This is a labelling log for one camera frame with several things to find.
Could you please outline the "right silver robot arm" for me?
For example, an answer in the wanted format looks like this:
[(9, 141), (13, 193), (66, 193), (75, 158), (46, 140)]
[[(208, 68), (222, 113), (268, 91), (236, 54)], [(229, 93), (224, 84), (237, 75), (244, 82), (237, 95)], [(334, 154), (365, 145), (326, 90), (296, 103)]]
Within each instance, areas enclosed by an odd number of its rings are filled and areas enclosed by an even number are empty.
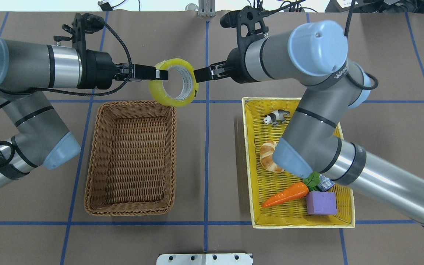
[(372, 77), (348, 59), (348, 39), (339, 24), (308, 22), (271, 37), (257, 18), (223, 19), (220, 25), (237, 30), (238, 47), (226, 61), (195, 70), (197, 82), (291, 78), (306, 87), (273, 154), (281, 168), (301, 178), (322, 173), (424, 227), (424, 179), (333, 134), (345, 111), (358, 107), (377, 86), (369, 86)]

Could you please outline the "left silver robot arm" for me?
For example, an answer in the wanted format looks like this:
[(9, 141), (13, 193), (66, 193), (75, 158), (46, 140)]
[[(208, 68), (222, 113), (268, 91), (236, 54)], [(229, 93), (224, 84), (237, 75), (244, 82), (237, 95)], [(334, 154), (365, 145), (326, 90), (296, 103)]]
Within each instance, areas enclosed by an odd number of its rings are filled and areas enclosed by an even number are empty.
[(0, 140), (0, 188), (39, 166), (54, 169), (81, 147), (44, 95), (57, 88), (108, 89), (113, 80), (168, 80), (166, 70), (114, 64), (106, 52), (86, 49), (85, 37), (60, 37), (71, 47), (0, 38), (0, 109), (18, 133)]

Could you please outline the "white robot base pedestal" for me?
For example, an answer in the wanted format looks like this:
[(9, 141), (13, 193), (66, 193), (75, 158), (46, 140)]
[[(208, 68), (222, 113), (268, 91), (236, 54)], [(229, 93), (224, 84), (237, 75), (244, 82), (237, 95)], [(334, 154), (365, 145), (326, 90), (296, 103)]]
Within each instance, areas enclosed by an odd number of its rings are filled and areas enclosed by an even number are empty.
[(198, 253), (162, 254), (157, 265), (253, 265), (252, 254), (247, 253)]

